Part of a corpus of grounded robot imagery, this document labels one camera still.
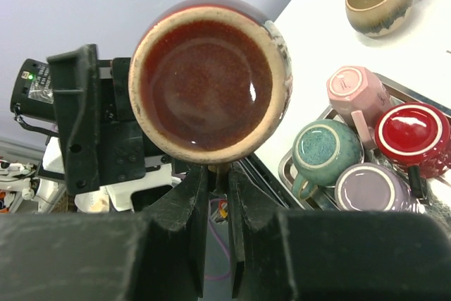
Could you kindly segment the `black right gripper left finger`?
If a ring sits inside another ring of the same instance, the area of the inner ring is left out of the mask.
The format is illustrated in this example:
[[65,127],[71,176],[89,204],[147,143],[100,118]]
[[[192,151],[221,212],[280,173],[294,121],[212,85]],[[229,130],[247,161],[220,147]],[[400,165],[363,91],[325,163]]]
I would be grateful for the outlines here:
[[207,178],[194,166],[137,213],[2,216],[1,299],[198,299]]

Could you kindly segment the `brown glazed mug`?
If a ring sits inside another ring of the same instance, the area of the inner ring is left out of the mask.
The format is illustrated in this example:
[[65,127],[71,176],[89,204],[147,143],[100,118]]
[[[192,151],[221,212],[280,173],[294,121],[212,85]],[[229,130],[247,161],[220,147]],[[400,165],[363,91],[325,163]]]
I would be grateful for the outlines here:
[[240,0],[185,0],[144,33],[130,62],[130,104],[168,155],[228,164],[272,136],[292,93],[287,44]]

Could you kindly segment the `lilac mug black handle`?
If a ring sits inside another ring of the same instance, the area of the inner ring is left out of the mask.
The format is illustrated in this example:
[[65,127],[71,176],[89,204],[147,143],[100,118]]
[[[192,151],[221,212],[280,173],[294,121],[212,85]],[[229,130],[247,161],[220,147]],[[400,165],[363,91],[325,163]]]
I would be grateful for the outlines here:
[[424,209],[408,185],[390,169],[369,162],[349,167],[337,179],[335,201],[343,211],[408,211]]

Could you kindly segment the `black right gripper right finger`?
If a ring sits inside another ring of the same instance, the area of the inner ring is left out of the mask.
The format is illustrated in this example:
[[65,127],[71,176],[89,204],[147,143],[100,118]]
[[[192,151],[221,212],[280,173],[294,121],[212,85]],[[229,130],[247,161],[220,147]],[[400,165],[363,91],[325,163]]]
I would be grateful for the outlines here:
[[429,216],[280,206],[228,175],[238,300],[449,300],[450,241]]

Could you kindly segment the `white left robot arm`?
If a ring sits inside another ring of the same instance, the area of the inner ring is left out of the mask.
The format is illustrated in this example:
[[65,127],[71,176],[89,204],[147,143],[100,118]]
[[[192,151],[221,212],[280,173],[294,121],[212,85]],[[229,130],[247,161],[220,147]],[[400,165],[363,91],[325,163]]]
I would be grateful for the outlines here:
[[88,44],[45,62],[27,59],[10,109],[47,137],[39,176],[63,180],[79,198],[103,192],[118,211],[140,211],[173,188],[169,156],[142,132],[128,95],[130,59],[100,60]]

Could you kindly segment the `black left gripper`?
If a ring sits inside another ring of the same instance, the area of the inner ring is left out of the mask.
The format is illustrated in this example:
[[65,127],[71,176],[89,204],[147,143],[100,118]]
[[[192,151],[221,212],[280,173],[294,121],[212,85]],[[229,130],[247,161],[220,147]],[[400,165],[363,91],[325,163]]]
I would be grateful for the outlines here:
[[47,62],[71,195],[98,190],[99,181],[112,185],[137,180],[169,163],[169,156],[144,134],[132,111],[129,58],[101,61],[99,69],[97,46],[86,44],[50,56]]

